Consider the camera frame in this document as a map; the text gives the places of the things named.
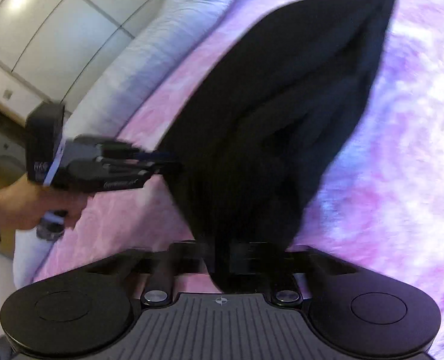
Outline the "person's left hand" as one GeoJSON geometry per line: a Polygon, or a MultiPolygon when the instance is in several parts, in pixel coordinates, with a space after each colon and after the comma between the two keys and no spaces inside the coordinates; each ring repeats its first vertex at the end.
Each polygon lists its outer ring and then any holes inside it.
{"type": "Polygon", "coordinates": [[[47,211],[66,211],[64,226],[74,228],[91,197],[38,185],[24,175],[0,189],[0,230],[30,230],[47,211]]]}

